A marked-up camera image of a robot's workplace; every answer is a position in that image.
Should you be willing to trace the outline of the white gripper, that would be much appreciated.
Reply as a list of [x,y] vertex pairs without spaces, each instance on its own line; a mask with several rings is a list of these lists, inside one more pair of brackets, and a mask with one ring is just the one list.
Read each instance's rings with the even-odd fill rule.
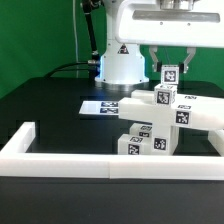
[[152,69],[160,72],[157,46],[184,46],[187,57],[179,63],[186,74],[195,47],[224,48],[224,0],[197,0],[191,10],[164,9],[161,0],[124,0],[116,19],[116,39],[149,47]]

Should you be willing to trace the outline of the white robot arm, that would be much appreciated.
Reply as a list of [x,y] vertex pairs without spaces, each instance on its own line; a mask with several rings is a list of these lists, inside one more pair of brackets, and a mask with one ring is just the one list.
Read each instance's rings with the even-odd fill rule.
[[158,46],[185,47],[178,65],[185,73],[198,47],[224,48],[224,0],[82,0],[87,24],[91,12],[106,8],[108,60],[101,61],[98,82],[137,84],[145,79],[140,45],[154,54]]

